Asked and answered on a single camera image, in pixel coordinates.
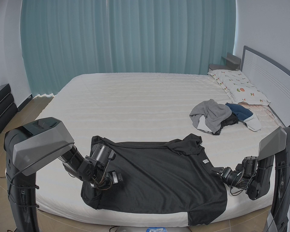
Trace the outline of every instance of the bed headboard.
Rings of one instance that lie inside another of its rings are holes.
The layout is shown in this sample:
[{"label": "bed headboard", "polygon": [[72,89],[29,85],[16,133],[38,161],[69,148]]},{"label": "bed headboard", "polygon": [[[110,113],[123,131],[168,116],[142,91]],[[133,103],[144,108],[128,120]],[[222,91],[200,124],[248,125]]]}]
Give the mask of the bed headboard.
[{"label": "bed headboard", "polygon": [[241,71],[271,101],[269,107],[284,126],[289,126],[290,71],[247,46],[244,46]]}]

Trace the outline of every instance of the black furniture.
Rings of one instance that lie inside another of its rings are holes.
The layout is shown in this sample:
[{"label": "black furniture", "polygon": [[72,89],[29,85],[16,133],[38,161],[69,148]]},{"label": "black furniture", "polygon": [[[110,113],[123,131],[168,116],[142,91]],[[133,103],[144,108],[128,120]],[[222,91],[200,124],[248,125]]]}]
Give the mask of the black furniture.
[{"label": "black furniture", "polygon": [[236,70],[240,68],[241,59],[239,57],[227,53],[226,57],[222,56],[222,58],[226,60],[226,65],[209,64],[209,71],[216,69]]},{"label": "black furniture", "polygon": [[9,84],[0,86],[0,132],[17,113]]}]

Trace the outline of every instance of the white wall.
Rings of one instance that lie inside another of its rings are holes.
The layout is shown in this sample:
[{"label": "white wall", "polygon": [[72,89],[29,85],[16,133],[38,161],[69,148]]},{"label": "white wall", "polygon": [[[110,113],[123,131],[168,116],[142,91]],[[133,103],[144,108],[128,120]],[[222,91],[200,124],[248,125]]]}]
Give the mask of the white wall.
[{"label": "white wall", "polygon": [[290,70],[290,0],[236,0],[234,55],[244,45]]},{"label": "white wall", "polygon": [[22,0],[0,0],[0,85],[10,84],[18,107],[31,95],[20,41]]}]

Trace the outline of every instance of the white bed sheet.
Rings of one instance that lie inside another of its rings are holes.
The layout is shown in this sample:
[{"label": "white bed sheet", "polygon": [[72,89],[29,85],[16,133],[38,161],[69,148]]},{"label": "white bed sheet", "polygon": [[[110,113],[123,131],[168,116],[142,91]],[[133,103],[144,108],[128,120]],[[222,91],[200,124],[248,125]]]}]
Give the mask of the white bed sheet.
[{"label": "white bed sheet", "polygon": [[[198,103],[214,99],[231,100],[210,76],[163,73],[85,74],[72,79],[48,104],[38,118],[63,121],[83,156],[89,155],[91,137],[99,135],[114,142],[170,141],[193,133],[202,136],[202,146],[214,166],[231,167],[245,156],[257,155],[259,142],[281,123],[268,107],[248,106],[261,124],[260,132],[242,123],[226,126],[219,136],[192,126],[189,113]],[[174,214],[133,214],[95,210],[81,196],[82,182],[71,178],[55,160],[37,172],[36,198],[40,209],[81,222],[123,226],[187,226],[186,212]],[[245,193],[233,197],[228,192],[225,212],[216,221],[238,217],[272,203],[267,195],[252,201]]]}]

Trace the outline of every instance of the pile of clothes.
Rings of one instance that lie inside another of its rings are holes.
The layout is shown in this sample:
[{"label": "pile of clothes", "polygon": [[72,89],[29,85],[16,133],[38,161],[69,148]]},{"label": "pile of clothes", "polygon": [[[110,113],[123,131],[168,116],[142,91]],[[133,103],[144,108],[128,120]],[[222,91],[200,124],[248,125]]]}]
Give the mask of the pile of clothes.
[{"label": "pile of clothes", "polygon": [[251,110],[238,104],[218,104],[213,99],[196,105],[189,116],[195,128],[214,135],[219,135],[223,127],[239,121],[252,131],[258,132],[262,127],[258,117]]}]

